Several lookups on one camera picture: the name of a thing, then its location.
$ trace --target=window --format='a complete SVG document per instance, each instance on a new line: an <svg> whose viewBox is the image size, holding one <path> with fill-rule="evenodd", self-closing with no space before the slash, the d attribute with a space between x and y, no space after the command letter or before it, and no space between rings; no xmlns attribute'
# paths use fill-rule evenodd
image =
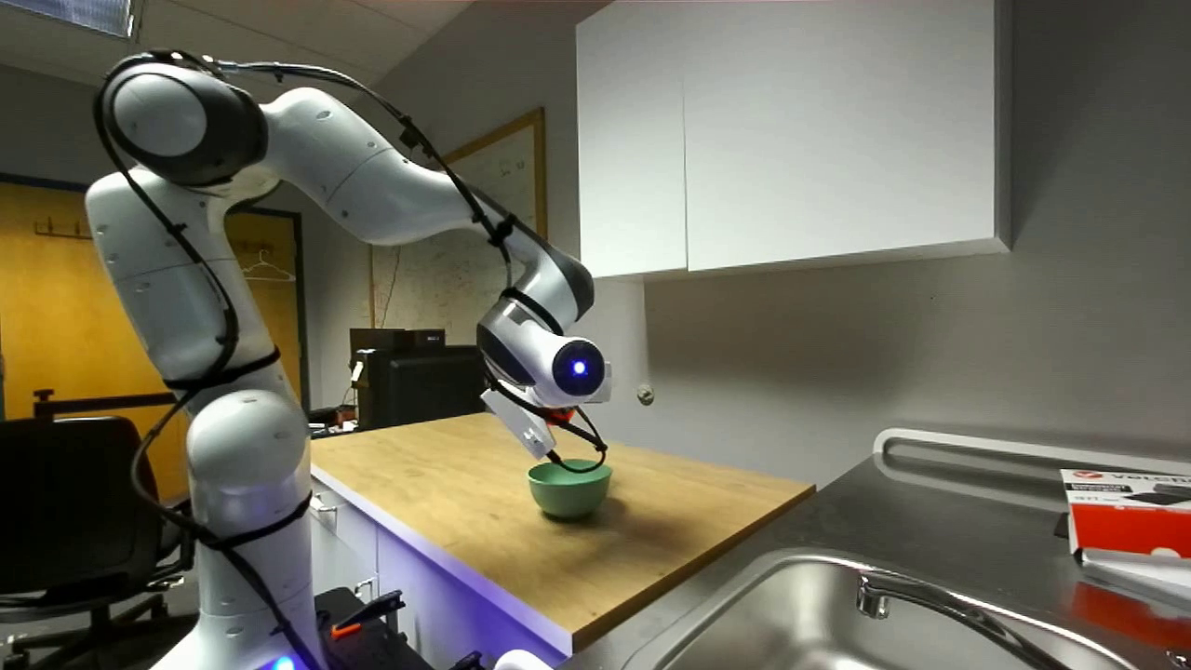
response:
<svg viewBox="0 0 1191 670"><path fill-rule="evenodd" d="M131 35L134 0L0 0L0 6L18 6L51 22Z"/></svg>

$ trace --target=green bowl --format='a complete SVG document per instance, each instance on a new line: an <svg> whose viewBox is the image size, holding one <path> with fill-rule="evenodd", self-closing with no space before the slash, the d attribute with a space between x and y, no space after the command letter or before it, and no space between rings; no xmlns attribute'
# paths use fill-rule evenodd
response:
<svg viewBox="0 0 1191 670"><path fill-rule="evenodd" d="M589 468L589 473L568 473L553 462L538 462L529 468L531 501L553 521L591 517L606 499L611 468L606 466L591 468L591 462L567 462L567 466Z"/></svg>

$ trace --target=faucet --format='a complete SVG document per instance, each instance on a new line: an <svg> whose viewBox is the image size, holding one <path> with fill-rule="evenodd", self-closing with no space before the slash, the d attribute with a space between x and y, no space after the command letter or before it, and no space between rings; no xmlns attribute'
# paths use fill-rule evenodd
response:
<svg viewBox="0 0 1191 670"><path fill-rule="evenodd" d="M1001 624L995 615L948 595L945 586L929 586L929 583L915 583L915 579L902 579L902 578L883 578L883 571L859 571L859 590L856 590L859 615L889 619L889 597L905 597L905 602L928 606L933 615L945 615L945 619L974 629L988 645L1006 646L1007 653L1016 653L1032 670L1067 670L1063 662L1046 653L1037 645L1023 641L1018 633Z"/></svg>

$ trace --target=computer monitor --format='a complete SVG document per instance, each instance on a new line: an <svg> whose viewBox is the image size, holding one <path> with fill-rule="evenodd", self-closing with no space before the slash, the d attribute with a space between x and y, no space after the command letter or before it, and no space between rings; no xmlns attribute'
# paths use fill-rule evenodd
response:
<svg viewBox="0 0 1191 670"><path fill-rule="evenodd" d="M368 354L441 348L441 326L345 326L348 363Z"/></svg>
<svg viewBox="0 0 1191 670"><path fill-rule="evenodd" d="M364 357L357 428L480 413L482 357L475 347L403 348Z"/></svg>

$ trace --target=cabinet handle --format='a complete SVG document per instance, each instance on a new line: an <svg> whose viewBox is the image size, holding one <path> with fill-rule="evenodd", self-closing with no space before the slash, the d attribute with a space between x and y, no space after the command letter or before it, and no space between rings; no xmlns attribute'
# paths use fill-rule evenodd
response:
<svg viewBox="0 0 1191 670"><path fill-rule="evenodd" d="M337 521L337 504L330 504L328 495L321 495L321 491L309 495L309 509L311 509L311 517L321 517L328 523Z"/></svg>

